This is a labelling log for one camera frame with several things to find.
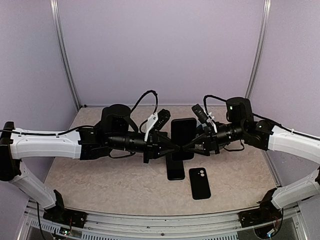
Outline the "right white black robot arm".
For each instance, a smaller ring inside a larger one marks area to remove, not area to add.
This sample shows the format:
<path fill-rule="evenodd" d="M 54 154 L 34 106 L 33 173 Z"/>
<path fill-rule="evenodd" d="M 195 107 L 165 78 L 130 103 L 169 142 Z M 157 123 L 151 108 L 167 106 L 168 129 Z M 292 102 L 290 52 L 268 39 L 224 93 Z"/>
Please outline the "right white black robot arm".
<path fill-rule="evenodd" d="M 208 156 L 234 141 L 243 141 L 246 145 L 264 151 L 291 154 L 314 163 L 320 162 L 319 137 L 295 132 L 266 120 L 241 120 L 217 127 L 207 125 L 203 133 L 183 146 L 185 152 Z M 320 193 L 320 171 L 314 170 L 309 175 L 283 187 L 269 190 L 260 201 L 256 218 L 266 222 L 276 209 L 282 209 L 294 202 L 305 200 Z"/>

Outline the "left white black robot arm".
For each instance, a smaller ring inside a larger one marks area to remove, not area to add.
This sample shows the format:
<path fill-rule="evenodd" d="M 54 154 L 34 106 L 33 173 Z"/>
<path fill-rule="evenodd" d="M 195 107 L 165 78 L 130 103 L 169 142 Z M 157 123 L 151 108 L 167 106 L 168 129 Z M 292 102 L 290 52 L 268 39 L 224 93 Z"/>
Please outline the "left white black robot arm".
<path fill-rule="evenodd" d="M 24 158 L 96 160 L 112 150 L 142 153 L 144 163 L 179 151 L 165 133 L 107 132 L 97 126 L 79 126 L 65 132 L 31 131 L 6 122 L 0 131 L 0 180 L 9 182 L 63 223 L 70 218 L 60 193 L 44 185 L 22 162 Z"/>

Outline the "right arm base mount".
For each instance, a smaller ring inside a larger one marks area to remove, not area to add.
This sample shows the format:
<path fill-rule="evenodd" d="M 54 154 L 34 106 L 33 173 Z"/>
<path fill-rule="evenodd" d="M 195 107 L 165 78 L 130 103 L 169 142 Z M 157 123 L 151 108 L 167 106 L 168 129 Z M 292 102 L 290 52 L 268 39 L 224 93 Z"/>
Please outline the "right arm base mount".
<path fill-rule="evenodd" d="M 242 228 L 260 225 L 281 219 L 282 210 L 275 207 L 263 206 L 251 210 L 245 210 L 238 213 Z"/>

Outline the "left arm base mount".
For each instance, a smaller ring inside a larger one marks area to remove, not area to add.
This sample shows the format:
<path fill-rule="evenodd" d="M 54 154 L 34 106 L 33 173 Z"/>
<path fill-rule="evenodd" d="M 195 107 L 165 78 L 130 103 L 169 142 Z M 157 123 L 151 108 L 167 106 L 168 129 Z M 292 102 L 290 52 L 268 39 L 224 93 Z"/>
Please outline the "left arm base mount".
<path fill-rule="evenodd" d="M 84 211 L 65 208 L 59 201 L 55 202 L 55 206 L 45 209 L 43 214 L 45 220 L 81 229 L 84 228 L 87 216 Z"/>

